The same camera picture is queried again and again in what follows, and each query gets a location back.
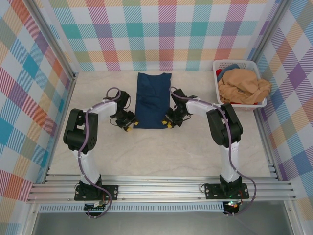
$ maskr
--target gray floor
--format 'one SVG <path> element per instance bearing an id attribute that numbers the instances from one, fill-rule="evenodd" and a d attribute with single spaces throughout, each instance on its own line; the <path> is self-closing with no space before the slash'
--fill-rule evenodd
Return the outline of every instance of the gray floor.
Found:
<path id="1" fill-rule="evenodd" d="M 217 212 L 108 213 L 97 220 L 84 213 L 41 213 L 34 235 L 289 235 L 283 202 L 255 202 L 236 218 Z"/>

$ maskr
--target wire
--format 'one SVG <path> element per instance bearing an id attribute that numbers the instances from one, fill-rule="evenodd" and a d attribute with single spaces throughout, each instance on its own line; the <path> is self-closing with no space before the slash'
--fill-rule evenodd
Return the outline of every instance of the wire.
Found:
<path id="1" fill-rule="evenodd" d="M 127 106 L 126 108 L 124 108 L 124 109 L 127 110 L 127 109 L 130 107 L 131 103 L 132 103 L 131 97 L 129 97 L 129 104 L 128 104 L 128 106 Z"/>
<path id="2" fill-rule="evenodd" d="M 190 115 L 187 115 L 187 116 L 188 116 L 188 118 L 184 119 L 182 122 L 187 121 L 187 120 L 189 120 L 191 118 Z"/>
<path id="3" fill-rule="evenodd" d="M 241 200 L 240 200 L 240 205 L 243 203 L 243 193 L 241 191 L 239 191 L 240 196 L 241 196 Z"/>
<path id="4" fill-rule="evenodd" d="M 253 194 L 253 197 L 252 197 L 252 199 L 251 199 L 251 202 L 250 202 L 245 208 L 243 208 L 240 212 L 238 212 L 236 215 L 242 214 L 242 213 L 245 212 L 248 208 L 251 207 L 251 205 L 252 205 L 254 199 L 256 198 L 256 191 L 257 191 L 257 188 L 256 188 L 256 183 L 254 182 L 254 180 L 253 180 L 252 178 L 250 178 L 250 177 L 248 177 L 248 176 L 245 176 L 245 175 L 243 175 L 242 173 L 240 173 L 240 172 L 237 170 L 237 168 L 234 166 L 233 162 L 232 162 L 232 159 L 231 159 L 231 132 L 230 132 L 230 128 L 229 128 L 229 124 L 228 124 L 227 118 L 226 118 L 226 116 L 225 116 L 223 110 L 222 110 L 219 106 L 217 106 L 217 105 L 215 105 L 215 104 L 212 104 L 212 103 L 209 103 L 209 102 L 200 100 L 200 99 L 193 99 L 193 98 L 181 97 L 181 96 L 179 96 L 179 95 L 176 95 L 175 93 L 172 92 L 172 89 L 177 90 L 177 88 L 176 88 L 176 87 L 170 87 L 170 93 L 171 93 L 173 96 L 175 96 L 175 97 L 177 97 L 177 98 L 179 98 L 179 99 L 185 99 L 185 100 L 195 101 L 195 102 L 199 102 L 199 103 L 206 104 L 206 105 L 211 105 L 212 107 L 216 108 L 216 109 L 221 113 L 221 115 L 222 115 L 222 117 L 223 117 L 223 119 L 224 119 L 224 121 L 225 121 L 225 126 L 226 126 L 226 130 L 227 130 L 227 134 L 228 134 L 228 159 L 229 159 L 229 163 L 230 163 L 231 167 L 234 169 L 234 171 L 235 171 L 238 175 L 240 175 L 240 176 L 243 177 L 243 178 L 246 178 L 246 179 L 250 180 L 250 181 L 253 183 L 253 185 L 254 185 L 254 194 Z"/>
<path id="5" fill-rule="evenodd" d="M 114 119 L 113 117 L 109 120 L 109 123 L 112 125 L 112 126 L 118 126 L 118 125 L 115 125 L 111 122 L 111 120 Z"/>
<path id="6" fill-rule="evenodd" d="M 204 183 L 204 184 L 201 185 L 201 187 L 200 187 L 200 191 L 201 191 L 202 193 L 204 193 L 204 194 L 205 194 L 205 192 L 202 191 L 202 187 L 203 187 L 205 184 L 206 184 L 206 183 Z"/>
<path id="7" fill-rule="evenodd" d="M 103 204 L 107 205 L 109 202 L 110 202 L 110 199 L 108 199 L 108 202 L 105 203 L 106 199 L 105 199 L 105 195 L 104 193 L 102 194 L 102 201 L 103 201 Z"/>
<path id="8" fill-rule="evenodd" d="M 79 184 L 79 183 L 75 184 L 75 186 L 74 186 L 75 192 L 78 192 L 78 191 L 77 191 L 77 185 L 78 185 L 78 184 Z"/>
<path id="9" fill-rule="evenodd" d="M 82 166 L 81 152 L 83 151 L 83 149 L 84 149 L 85 146 L 87 145 L 88 138 L 89 138 L 88 114 L 91 112 L 91 110 L 93 110 L 93 109 L 95 109 L 95 108 L 98 108 L 98 107 L 102 106 L 102 105 L 105 104 L 105 103 L 114 102 L 115 100 L 119 99 L 120 96 L 121 96 L 121 90 L 118 89 L 117 87 L 111 87 L 110 89 L 108 89 L 106 96 L 108 97 L 109 91 L 111 91 L 111 90 L 113 90 L 113 89 L 118 90 L 118 95 L 117 95 L 117 97 L 115 97 L 115 98 L 113 98 L 113 99 L 111 99 L 111 100 L 105 100 L 105 101 L 102 101 L 102 102 L 100 102 L 100 103 L 98 103 L 98 104 L 95 104 L 95 105 L 93 105 L 91 108 L 89 108 L 89 109 L 86 111 L 86 114 L 85 114 L 85 121 L 86 121 L 86 123 L 85 123 L 86 138 L 85 138 L 85 140 L 84 140 L 83 145 L 81 146 L 81 148 L 78 150 L 78 153 L 77 153 L 77 155 L 78 155 L 78 165 L 79 165 L 79 169 L 80 169 L 80 171 L 82 172 L 84 178 L 85 178 L 85 179 L 87 180 L 87 182 L 89 182 L 92 186 L 94 186 L 94 187 L 96 187 L 97 189 L 99 189 L 99 190 L 103 191 L 104 193 L 106 193 L 106 194 L 109 196 L 109 199 L 110 199 L 110 203 L 109 203 L 109 206 L 107 207 L 107 209 L 106 209 L 105 211 L 103 211 L 103 212 L 102 212 L 100 215 L 98 215 L 98 216 L 91 216 L 90 213 L 89 213 L 89 211 L 90 211 L 91 209 L 88 209 L 88 210 L 87 210 L 87 215 L 88 215 L 88 217 L 89 217 L 89 218 L 94 218 L 94 219 L 100 218 L 100 217 L 104 216 L 104 215 L 108 212 L 108 210 L 111 208 L 112 196 L 111 196 L 111 194 L 110 194 L 107 190 L 105 190 L 104 188 L 102 188 L 102 187 L 96 185 L 94 182 L 92 182 L 92 181 L 86 176 L 86 174 L 85 174 L 85 172 L 84 172 L 84 169 L 83 169 L 83 166 Z"/>

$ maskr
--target white vent strip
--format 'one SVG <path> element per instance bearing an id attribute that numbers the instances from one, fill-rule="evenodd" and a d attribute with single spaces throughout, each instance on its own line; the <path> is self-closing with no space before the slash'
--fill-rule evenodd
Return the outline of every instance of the white vent strip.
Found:
<path id="1" fill-rule="evenodd" d="M 222 202 L 202 203 L 113 203 L 108 212 L 223 212 Z M 84 204 L 41 204 L 40 213 L 86 212 Z"/>

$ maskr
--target plaid wall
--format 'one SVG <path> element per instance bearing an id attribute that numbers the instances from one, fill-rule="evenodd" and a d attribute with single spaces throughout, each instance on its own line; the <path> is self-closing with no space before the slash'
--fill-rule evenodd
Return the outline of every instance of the plaid wall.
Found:
<path id="1" fill-rule="evenodd" d="M 274 13 L 265 9 L 278 2 L 49 0 L 84 71 L 198 71 L 216 59 L 246 59 L 262 38 L 259 21 Z"/>
<path id="2" fill-rule="evenodd" d="M 294 0 L 258 63 L 272 83 L 262 109 L 280 171 L 313 234 L 313 0 Z"/>
<path id="3" fill-rule="evenodd" d="M 0 0 L 0 235 L 16 234 L 70 80 L 22 0 Z"/>
<path id="4" fill-rule="evenodd" d="M 76 69 L 76 67 L 73 64 L 72 58 L 70 57 L 70 55 L 68 54 L 66 47 L 64 46 L 60 35 L 58 34 L 57 30 L 55 29 L 55 26 L 53 25 L 51 19 L 48 17 L 48 13 L 47 11 L 44 9 L 44 5 L 41 2 L 41 0 L 35 0 L 37 6 L 39 7 L 44 19 L 46 20 L 47 24 L 49 25 L 52 34 L 54 35 L 54 38 L 56 39 L 56 41 L 58 42 L 61 50 L 63 51 L 65 57 L 67 58 L 68 63 L 70 64 L 71 68 L 73 71 L 77 72 L 78 70 Z"/>
<path id="5" fill-rule="evenodd" d="M 254 53 L 255 53 L 255 50 L 256 50 L 256 49 L 258 48 L 258 46 L 260 45 L 261 40 L 263 39 L 263 36 L 264 36 L 264 34 L 265 34 L 265 32 L 266 32 L 266 30 L 267 30 L 269 24 L 270 24 L 270 21 L 272 20 L 273 16 L 275 15 L 276 10 L 277 10 L 277 8 L 278 8 L 280 2 L 281 2 L 281 0 L 275 0 L 275 3 L 274 3 L 274 5 L 273 5 L 273 7 L 272 7 L 272 9 L 270 10 L 270 12 L 269 12 L 269 14 L 268 14 L 268 17 L 266 18 L 266 21 L 265 21 L 265 23 L 264 23 L 264 25 L 263 25 L 263 27 L 262 27 L 262 29 L 261 29 L 261 31 L 260 31 L 260 33 L 259 33 L 257 39 L 255 40 L 255 43 L 254 43 L 254 45 L 253 45 L 253 48 L 252 48 L 252 50 L 251 50 L 251 52 L 250 52 L 250 54 L 249 54 L 249 56 L 248 56 L 248 60 L 251 60 L 251 59 L 252 59 L 252 57 L 253 57 L 253 55 L 254 55 Z"/>

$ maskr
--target white work surface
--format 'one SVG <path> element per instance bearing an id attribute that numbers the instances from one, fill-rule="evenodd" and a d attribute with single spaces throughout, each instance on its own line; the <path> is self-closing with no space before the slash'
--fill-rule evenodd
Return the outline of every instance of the white work surface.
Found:
<path id="1" fill-rule="evenodd" d="M 162 72 L 149 71 L 157 75 Z M 217 102 L 213 72 L 172 71 L 171 84 L 182 88 L 187 96 Z M 50 174 L 80 174 L 77 160 L 63 134 L 71 109 L 85 109 L 100 102 L 110 87 L 126 91 L 132 98 L 129 110 L 135 112 L 138 72 L 81 72 L 69 105 L 67 117 L 50 167 Z M 239 147 L 240 171 L 253 177 L 270 176 L 268 163 L 253 111 L 236 111 L 243 126 Z M 94 148 L 98 170 L 104 175 L 126 176 L 218 176 L 221 158 L 211 137 L 208 121 L 192 115 L 181 128 L 163 130 L 134 129 L 125 132 L 105 120 L 98 126 Z"/>

